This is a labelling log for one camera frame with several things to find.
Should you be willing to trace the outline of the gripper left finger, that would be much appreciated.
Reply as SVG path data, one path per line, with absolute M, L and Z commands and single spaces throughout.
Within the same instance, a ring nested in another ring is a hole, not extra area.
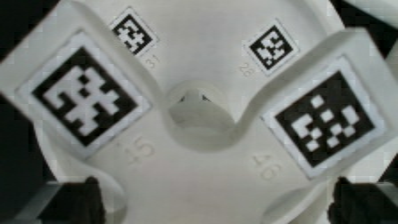
M 11 224 L 105 224 L 100 181 L 48 182 Z

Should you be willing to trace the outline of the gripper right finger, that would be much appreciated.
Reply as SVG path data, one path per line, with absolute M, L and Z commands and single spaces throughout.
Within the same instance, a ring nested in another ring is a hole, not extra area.
M 331 224 L 398 224 L 398 185 L 340 178 L 327 218 Z

